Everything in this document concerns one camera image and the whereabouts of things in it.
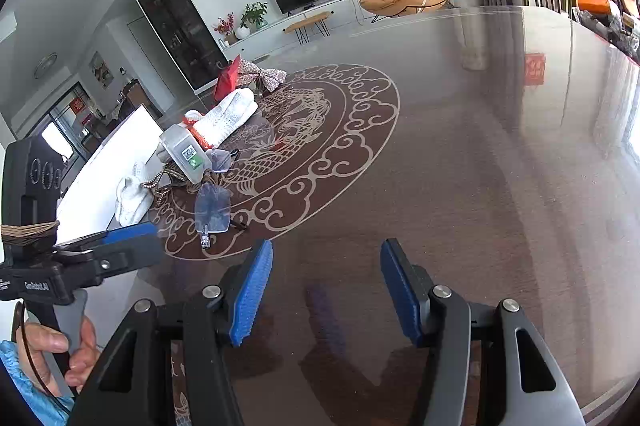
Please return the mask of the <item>person's left hand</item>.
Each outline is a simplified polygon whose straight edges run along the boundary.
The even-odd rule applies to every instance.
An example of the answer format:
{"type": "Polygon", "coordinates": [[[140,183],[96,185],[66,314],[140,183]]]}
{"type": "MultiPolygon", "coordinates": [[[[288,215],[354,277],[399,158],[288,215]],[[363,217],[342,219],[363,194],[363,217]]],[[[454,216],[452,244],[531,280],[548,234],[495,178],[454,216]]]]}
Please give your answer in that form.
{"type": "MultiPolygon", "coordinates": [[[[43,354],[45,352],[67,354],[67,338],[54,328],[27,322],[25,330],[18,328],[16,331],[16,346],[20,367],[28,379],[39,390],[43,391],[44,387],[47,387],[53,396],[60,398],[62,396],[60,385],[51,375],[43,354]]],[[[64,374],[65,384],[81,391],[100,354],[100,350],[96,347],[96,329],[90,319],[83,317],[80,346],[68,361],[68,370],[64,374]]]]}

